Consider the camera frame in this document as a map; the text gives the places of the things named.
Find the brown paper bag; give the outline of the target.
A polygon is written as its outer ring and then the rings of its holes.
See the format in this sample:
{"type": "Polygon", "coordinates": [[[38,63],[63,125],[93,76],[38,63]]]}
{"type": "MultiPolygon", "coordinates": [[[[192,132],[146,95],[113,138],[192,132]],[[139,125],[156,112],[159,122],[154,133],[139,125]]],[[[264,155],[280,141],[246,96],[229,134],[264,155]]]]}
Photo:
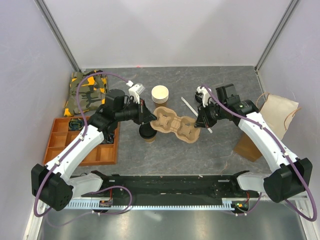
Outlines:
{"type": "MultiPolygon", "coordinates": [[[[259,108],[260,113],[270,129],[282,140],[295,114],[301,107],[298,102],[269,92],[261,94],[260,98],[263,96],[266,99],[259,108]]],[[[241,135],[233,151],[251,162],[255,162],[262,157],[262,153],[245,133],[241,135]]]]}

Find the cardboard cup carrier tray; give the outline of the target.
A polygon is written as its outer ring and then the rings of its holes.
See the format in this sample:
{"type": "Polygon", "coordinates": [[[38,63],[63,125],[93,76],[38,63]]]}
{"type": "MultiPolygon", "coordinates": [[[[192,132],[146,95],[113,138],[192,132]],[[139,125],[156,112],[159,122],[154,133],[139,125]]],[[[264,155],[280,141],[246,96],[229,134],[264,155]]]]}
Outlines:
{"type": "Polygon", "coordinates": [[[174,133],[175,136],[188,144],[195,143],[200,136],[201,129],[195,127],[196,120],[189,116],[178,116],[170,108],[157,107],[153,114],[156,120],[150,122],[151,127],[161,133],[174,133]]]}

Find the black plastic cup lid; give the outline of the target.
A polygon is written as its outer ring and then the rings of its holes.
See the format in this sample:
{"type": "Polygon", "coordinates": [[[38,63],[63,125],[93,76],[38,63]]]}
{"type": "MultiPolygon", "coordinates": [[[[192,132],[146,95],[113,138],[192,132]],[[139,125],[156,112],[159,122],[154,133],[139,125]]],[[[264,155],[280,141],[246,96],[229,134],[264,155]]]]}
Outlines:
{"type": "Polygon", "coordinates": [[[153,129],[150,123],[145,123],[139,127],[139,135],[144,139],[157,134],[157,130],[153,129]]]}

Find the single brown paper cup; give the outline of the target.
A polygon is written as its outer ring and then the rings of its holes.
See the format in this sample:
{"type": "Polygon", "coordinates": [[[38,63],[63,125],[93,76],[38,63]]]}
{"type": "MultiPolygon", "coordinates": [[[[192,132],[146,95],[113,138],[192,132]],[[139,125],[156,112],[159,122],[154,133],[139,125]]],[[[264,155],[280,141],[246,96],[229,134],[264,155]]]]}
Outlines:
{"type": "Polygon", "coordinates": [[[156,135],[152,135],[144,138],[144,141],[147,143],[153,143],[155,140],[156,140],[156,135]]]}

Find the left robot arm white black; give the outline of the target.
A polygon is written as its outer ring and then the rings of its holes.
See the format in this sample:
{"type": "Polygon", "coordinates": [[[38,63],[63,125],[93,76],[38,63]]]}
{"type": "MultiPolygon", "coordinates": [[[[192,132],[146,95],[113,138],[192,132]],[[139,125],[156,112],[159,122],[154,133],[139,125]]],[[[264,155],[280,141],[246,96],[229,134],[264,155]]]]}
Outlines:
{"type": "Polygon", "coordinates": [[[33,210],[42,201],[51,209],[61,211],[71,199],[95,193],[106,196],[110,185],[96,173],[72,177],[78,165],[108,135],[119,122],[133,121],[137,125],[148,124],[157,117],[147,108],[142,98],[126,96],[120,89],[107,93],[105,102],[84,121],[79,135],[46,165],[36,164],[31,170],[31,193],[35,196],[33,210]]]}

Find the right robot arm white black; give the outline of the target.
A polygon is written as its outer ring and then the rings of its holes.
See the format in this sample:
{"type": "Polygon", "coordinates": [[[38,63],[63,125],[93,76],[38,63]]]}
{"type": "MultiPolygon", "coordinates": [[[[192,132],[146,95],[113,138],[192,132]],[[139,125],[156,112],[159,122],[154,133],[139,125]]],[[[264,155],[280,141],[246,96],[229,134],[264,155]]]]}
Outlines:
{"type": "Polygon", "coordinates": [[[202,102],[197,107],[194,126],[211,128],[219,120],[232,121],[258,148],[271,171],[271,174],[240,172],[229,184],[233,196],[255,191],[279,203],[307,190],[313,167],[311,161],[300,159],[280,141],[251,100],[241,100],[233,84],[216,88],[216,94],[205,84],[196,91],[202,95],[202,102]]]}

